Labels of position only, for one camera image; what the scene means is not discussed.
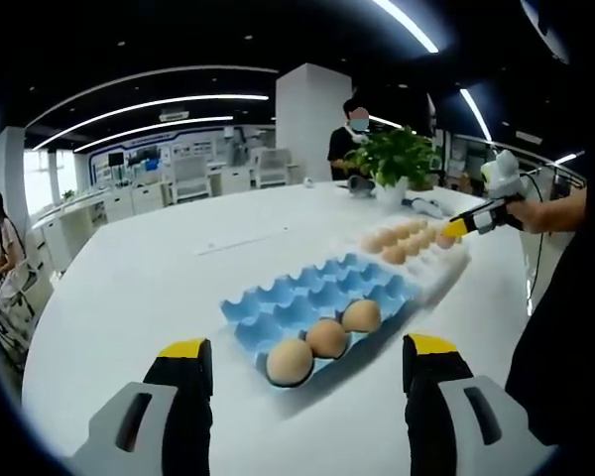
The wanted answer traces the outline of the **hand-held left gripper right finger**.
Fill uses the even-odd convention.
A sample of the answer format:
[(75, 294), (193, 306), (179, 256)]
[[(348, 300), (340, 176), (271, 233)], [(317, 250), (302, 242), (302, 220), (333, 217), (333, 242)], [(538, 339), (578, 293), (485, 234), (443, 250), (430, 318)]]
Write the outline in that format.
[(403, 337), (403, 391), (412, 475), (537, 475), (554, 454), (528, 414), (451, 342)]

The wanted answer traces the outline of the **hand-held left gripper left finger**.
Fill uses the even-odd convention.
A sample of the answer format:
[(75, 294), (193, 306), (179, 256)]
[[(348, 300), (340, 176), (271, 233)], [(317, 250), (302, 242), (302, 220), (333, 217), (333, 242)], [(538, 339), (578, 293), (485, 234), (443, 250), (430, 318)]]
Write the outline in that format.
[(175, 342), (111, 397), (71, 456), (75, 475), (208, 475), (213, 423), (207, 338)]

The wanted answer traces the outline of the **person's right hand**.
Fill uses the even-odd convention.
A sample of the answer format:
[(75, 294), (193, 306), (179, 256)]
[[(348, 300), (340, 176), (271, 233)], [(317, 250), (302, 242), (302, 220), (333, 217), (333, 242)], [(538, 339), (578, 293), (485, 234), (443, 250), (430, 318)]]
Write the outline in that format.
[(522, 223), (523, 229), (536, 234), (541, 232), (541, 203), (532, 200), (516, 200), (507, 204), (508, 212)]

